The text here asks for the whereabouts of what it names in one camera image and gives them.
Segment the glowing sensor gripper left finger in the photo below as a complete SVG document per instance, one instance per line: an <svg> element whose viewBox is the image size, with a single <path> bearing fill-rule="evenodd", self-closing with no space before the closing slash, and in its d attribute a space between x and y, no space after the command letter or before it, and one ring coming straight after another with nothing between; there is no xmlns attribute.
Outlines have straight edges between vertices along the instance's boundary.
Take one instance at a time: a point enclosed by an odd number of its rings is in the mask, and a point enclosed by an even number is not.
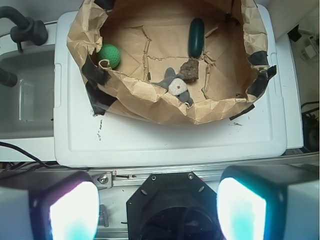
<svg viewBox="0 0 320 240"><path fill-rule="evenodd" d="M0 173L2 240L93 240L100 198L83 170Z"/></svg>

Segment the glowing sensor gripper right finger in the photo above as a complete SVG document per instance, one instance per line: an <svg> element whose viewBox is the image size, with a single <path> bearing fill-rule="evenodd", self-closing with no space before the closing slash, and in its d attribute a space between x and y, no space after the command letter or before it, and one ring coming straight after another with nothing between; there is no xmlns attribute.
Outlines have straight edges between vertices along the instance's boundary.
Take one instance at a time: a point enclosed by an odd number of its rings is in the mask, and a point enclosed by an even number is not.
<svg viewBox="0 0 320 240"><path fill-rule="evenodd" d="M221 175L216 204L227 240L318 240L320 168L230 165Z"/></svg>

